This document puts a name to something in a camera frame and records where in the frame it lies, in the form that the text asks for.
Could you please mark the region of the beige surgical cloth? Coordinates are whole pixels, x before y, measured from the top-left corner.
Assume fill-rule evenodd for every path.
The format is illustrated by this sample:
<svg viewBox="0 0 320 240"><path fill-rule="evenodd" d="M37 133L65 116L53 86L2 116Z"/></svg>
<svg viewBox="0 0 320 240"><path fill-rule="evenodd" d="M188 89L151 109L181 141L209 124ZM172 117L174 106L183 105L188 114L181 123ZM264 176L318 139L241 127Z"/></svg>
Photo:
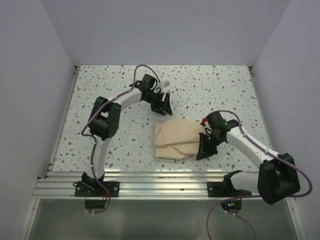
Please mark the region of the beige surgical cloth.
<svg viewBox="0 0 320 240"><path fill-rule="evenodd" d="M203 127L185 118L170 118L154 124L154 157L183 160L197 155Z"/></svg>

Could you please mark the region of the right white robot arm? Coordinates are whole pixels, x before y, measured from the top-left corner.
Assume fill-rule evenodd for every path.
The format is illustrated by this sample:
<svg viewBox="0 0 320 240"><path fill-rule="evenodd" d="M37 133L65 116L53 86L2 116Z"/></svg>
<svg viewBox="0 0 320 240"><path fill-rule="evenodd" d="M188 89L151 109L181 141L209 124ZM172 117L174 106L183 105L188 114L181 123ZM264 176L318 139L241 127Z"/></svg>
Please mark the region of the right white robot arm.
<svg viewBox="0 0 320 240"><path fill-rule="evenodd" d="M269 205L293 196L301 189L295 161L288 154L271 150L252 137L239 118L225 120L220 111L213 111L201 121L196 159L202 160L218 153L218 146L227 143L239 150L257 168L257 174L242 170L227 173L217 185L208 186L218 196L238 197L255 193Z"/></svg>

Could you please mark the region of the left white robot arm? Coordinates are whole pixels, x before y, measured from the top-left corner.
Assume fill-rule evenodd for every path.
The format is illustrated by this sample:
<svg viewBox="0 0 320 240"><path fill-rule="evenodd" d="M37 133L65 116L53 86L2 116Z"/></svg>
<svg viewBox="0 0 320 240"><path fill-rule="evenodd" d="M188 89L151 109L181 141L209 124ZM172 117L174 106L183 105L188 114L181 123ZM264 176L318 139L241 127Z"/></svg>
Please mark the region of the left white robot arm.
<svg viewBox="0 0 320 240"><path fill-rule="evenodd" d="M157 87L157 79L145 74L141 81L134 81L129 90L112 97L98 97L93 105L87 124L81 131L84 137L94 140L90 156L90 169L82 174L81 182L92 196L103 193L105 160L111 138L119 129L121 112L133 104L146 102L150 110L162 116L173 114L170 93L163 92L163 86Z"/></svg>

